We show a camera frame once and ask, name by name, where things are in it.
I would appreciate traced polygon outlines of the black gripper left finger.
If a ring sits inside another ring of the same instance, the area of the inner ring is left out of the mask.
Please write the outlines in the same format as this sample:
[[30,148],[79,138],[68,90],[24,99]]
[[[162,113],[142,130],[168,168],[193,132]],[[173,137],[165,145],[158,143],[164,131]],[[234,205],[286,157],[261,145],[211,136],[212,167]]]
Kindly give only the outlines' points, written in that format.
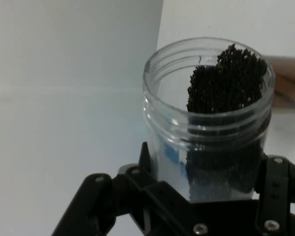
[[150,155],[142,144],[138,164],[122,166],[111,178],[108,174],[87,176],[73,197],[54,236],[105,236],[117,217],[129,214],[143,235],[150,230],[145,216],[143,188],[155,183],[150,176]]

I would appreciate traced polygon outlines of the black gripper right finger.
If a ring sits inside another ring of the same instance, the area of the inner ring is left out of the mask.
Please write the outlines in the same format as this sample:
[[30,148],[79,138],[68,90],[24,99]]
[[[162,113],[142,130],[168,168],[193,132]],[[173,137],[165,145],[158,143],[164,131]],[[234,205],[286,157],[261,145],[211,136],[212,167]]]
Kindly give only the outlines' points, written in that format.
[[259,194],[256,230],[261,236],[295,236],[295,164],[263,155],[255,190]]

